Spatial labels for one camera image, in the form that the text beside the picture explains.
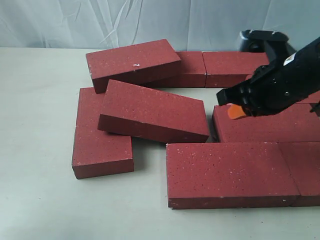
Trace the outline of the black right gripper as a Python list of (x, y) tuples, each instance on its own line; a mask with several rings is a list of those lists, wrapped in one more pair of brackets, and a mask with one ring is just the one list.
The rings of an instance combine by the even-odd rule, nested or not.
[(265, 41), (273, 59), (258, 67), (252, 77), (217, 94), (219, 106), (227, 104), (231, 120), (276, 115), (320, 90), (320, 40), (295, 53), (285, 41)]

